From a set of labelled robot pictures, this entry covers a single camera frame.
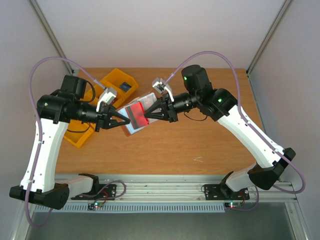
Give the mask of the brown leather card holder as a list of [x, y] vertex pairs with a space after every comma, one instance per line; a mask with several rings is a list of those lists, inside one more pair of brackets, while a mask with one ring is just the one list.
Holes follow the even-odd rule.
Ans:
[[157, 121], [157, 119], [146, 118], [145, 112], [157, 101], [156, 94], [149, 92], [132, 100], [127, 105], [119, 108], [117, 112], [130, 120], [130, 123], [121, 126], [124, 134], [129, 137], [148, 125]]

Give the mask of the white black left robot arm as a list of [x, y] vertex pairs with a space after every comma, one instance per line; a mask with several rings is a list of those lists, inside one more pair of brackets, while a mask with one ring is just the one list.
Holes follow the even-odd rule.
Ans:
[[96, 175], [81, 173], [61, 183], [55, 181], [63, 137], [72, 120], [94, 124], [95, 131], [130, 123], [130, 119], [104, 102], [94, 106], [83, 101], [88, 81], [66, 75], [59, 89], [36, 103], [36, 131], [27, 170], [20, 184], [10, 188], [13, 199], [60, 210], [69, 198], [98, 199], [104, 187]]

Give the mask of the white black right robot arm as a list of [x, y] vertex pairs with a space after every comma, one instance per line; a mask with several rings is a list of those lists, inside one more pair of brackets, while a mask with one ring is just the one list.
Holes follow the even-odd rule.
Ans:
[[231, 171], [220, 182], [217, 191], [225, 199], [233, 198], [249, 187], [269, 190], [292, 161], [296, 153], [271, 140], [251, 121], [244, 110], [238, 110], [237, 99], [224, 88], [213, 88], [206, 70], [190, 65], [181, 71], [186, 92], [173, 95], [161, 78], [152, 82], [153, 88], [162, 94], [145, 110], [149, 119], [170, 123], [178, 121], [178, 114], [198, 108], [202, 114], [229, 130], [252, 154], [256, 163], [240, 171]]

